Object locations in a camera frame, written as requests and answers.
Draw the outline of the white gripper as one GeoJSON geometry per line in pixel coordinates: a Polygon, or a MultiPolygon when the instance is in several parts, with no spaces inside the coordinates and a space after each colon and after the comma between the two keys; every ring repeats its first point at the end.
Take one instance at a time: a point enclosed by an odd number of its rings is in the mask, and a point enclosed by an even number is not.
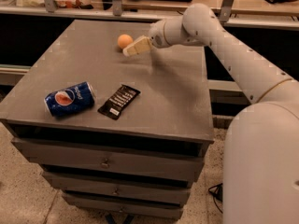
{"type": "Polygon", "coordinates": [[[143,52],[150,51],[152,45],[155,48],[167,48],[169,44],[164,37],[164,26],[166,24],[165,20],[157,21],[152,23],[149,28],[149,37],[140,36],[133,43],[129,44],[126,48],[122,50],[122,53],[126,57],[131,57],[143,52]]]}

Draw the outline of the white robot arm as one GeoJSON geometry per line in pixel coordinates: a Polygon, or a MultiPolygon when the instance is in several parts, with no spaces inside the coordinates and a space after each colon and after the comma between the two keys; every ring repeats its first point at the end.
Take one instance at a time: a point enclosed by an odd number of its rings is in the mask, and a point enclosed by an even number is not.
{"type": "Polygon", "coordinates": [[[299,82],[227,32],[206,5],[153,23],[124,49],[206,46],[249,100],[223,154],[223,224],[299,224],[299,82]]]}

